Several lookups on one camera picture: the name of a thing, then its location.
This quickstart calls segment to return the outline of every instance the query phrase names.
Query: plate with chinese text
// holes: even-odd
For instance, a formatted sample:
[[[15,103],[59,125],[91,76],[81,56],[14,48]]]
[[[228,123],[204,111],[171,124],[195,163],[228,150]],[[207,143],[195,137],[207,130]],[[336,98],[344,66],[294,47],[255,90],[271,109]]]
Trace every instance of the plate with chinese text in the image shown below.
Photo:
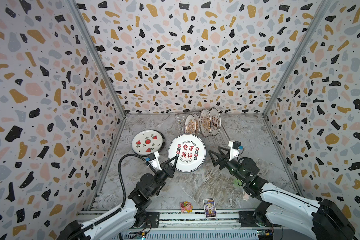
[[[209,115],[211,116],[211,135],[216,136],[219,133],[221,126],[220,113],[216,108],[211,108],[209,110]]]
[[[177,156],[176,169],[181,172],[192,172],[198,169],[205,160],[205,145],[193,134],[182,134],[176,137],[169,146],[168,159]]]

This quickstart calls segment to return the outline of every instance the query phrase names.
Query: white plate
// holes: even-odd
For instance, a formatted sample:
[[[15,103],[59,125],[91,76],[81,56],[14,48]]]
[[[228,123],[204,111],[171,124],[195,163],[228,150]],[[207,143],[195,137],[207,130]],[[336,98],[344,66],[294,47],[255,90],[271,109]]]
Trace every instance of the white plate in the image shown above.
[[[216,136],[220,131],[221,126],[221,117],[220,113],[216,108],[211,108],[209,110],[209,115],[211,116],[211,135]]]
[[[195,123],[196,123],[195,135],[197,136],[200,133],[200,118],[199,118],[199,115],[197,115],[196,113],[194,113],[192,115],[195,118]]]
[[[192,172],[198,169],[205,160],[205,145],[193,134],[182,134],[176,137],[168,149],[168,159],[178,157],[176,169],[181,172]]]
[[[208,137],[211,132],[211,116],[205,108],[200,113],[200,132],[203,137]]]
[[[161,151],[165,144],[165,138],[161,132],[145,130],[139,132],[132,140],[132,150],[140,156],[148,156],[155,151]]]
[[[189,114],[187,116],[187,119],[185,120],[184,133],[195,134],[195,130],[196,130],[195,117],[192,114]]]

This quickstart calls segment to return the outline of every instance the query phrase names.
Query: stacked plates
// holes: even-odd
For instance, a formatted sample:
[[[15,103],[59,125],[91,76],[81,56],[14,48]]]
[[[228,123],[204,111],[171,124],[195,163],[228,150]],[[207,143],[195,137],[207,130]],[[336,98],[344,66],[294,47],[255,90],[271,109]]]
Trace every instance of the stacked plates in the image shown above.
[[[203,109],[198,114],[189,114],[185,120],[184,132],[186,134],[198,135],[203,137],[216,136],[221,127],[220,113],[216,108],[211,108],[209,111]]]

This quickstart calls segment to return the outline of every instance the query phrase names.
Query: small poster card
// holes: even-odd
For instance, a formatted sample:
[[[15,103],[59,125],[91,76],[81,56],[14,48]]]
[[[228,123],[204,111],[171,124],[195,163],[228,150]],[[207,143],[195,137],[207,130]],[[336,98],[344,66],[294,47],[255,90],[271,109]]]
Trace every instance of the small poster card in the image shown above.
[[[203,199],[204,211],[206,218],[216,218],[216,205],[215,199]]]

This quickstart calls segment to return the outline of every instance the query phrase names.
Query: black cable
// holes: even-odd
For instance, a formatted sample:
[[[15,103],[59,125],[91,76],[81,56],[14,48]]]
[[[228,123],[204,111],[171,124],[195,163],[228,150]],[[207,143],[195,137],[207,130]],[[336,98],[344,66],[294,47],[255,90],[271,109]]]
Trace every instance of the black cable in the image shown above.
[[[300,200],[300,201],[302,201],[302,202],[305,203],[305,204],[308,204],[308,205],[310,205],[310,206],[312,206],[312,207],[315,207],[315,208],[321,210],[325,215],[327,215],[327,217],[329,217],[329,218],[336,224],[336,226],[337,226],[337,228],[340,230],[340,232],[347,238],[347,235],[343,232],[343,230],[341,230],[341,228],[340,228],[339,225],[336,223],[336,221],[333,220],[333,218],[332,218],[329,214],[327,214],[324,210],[318,208],[317,206],[312,205],[312,204],[310,204],[310,203],[307,203],[307,202],[305,202],[305,201],[303,201],[303,200],[301,200],[301,199],[299,199],[299,198],[297,198],[297,197],[294,197],[294,196],[292,196],[292,195],[290,195],[290,194],[287,194],[287,193],[285,193],[285,192],[279,192],[279,191],[276,191],[276,190],[265,190],[265,191],[260,192],[258,195],[260,195],[260,194],[262,194],[262,193],[264,193],[264,192],[278,192],[278,193],[282,193],[282,194],[285,194],[285,195],[287,195],[287,196],[293,197],[294,199]]]
[[[237,185],[239,185],[240,187],[243,186],[243,182],[242,181],[239,181],[239,179],[236,177],[237,179]]]
[[[126,154],[124,156],[122,156],[120,158],[120,161],[119,161],[119,165],[117,167],[117,170],[119,172],[119,179],[120,179],[120,184],[121,184],[121,189],[123,191],[123,202],[121,203],[121,208],[124,207],[125,205],[125,201],[127,200],[127,193],[125,191],[125,186],[124,186],[124,181],[123,181],[123,177],[121,175],[121,162],[124,160],[124,158],[126,157],[138,157],[140,158],[141,160],[143,160],[145,162],[145,164],[147,164],[149,166],[149,168],[155,173],[157,174],[156,170],[154,169],[153,166],[151,166],[142,156],[139,156],[139,155],[136,155],[136,154]]]
[[[79,230],[77,233],[75,233],[75,234],[73,234],[72,236],[70,236],[67,240],[77,239],[77,237],[78,237],[79,235],[81,235],[81,234],[84,233],[85,231],[93,228],[94,226],[99,225],[100,223],[102,223],[102,222],[110,219],[110,218],[113,217],[116,213],[120,212],[121,209],[124,207],[125,202],[126,202],[126,200],[127,200],[127,193],[126,193],[126,191],[125,191],[124,181],[123,181],[123,177],[122,177],[122,175],[121,175],[121,162],[122,162],[122,161],[124,160],[124,158],[126,158],[126,157],[138,157],[138,158],[140,158],[141,160],[143,160],[143,161],[145,162],[145,164],[146,164],[147,166],[149,166],[149,168],[150,168],[155,174],[157,174],[155,168],[154,168],[152,165],[150,165],[142,156],[139,156],[139,155],[136,155],[136,154],[126,154],[126,155],[122,156],[122,157],[120,158],[119,165],[118,165],[118,169],[117,169],[118,172],[119,172],[119,179],[120,179],[121,189],[122,189],[122,191],[123,191],[123,202],[121,203],[120,208],[118,208],[117,210],[115,210],[113,213],[107,215],[106,217],[101,218],[100,220],[96,221],[95,223],[93,223],[93,224],[91,224],[91,225],[89,225],[89,226],[87,226],[87,227]]]
[[[143,230],[141,230],[140,232],[137,232],[136,234],[144,232],[145,228],[147,227],[147,220],[146,219],[144,220],[144,223],[145,223],[145,225],[144,225]]]
[[[146,220],[151,223],[151,224],[150,224],[151,227],[149,228],[149,231],[145,233],[145,235],[147,235],[147,233],[149,233],[149,232],[151,231],[151,229],[152,229],[152,222],[151,222],[149,219],[146,219]]]
[[[283,226],[281,226],[281,238],[280,238],[280,240],[283,239],[283,233],[284,233]]]

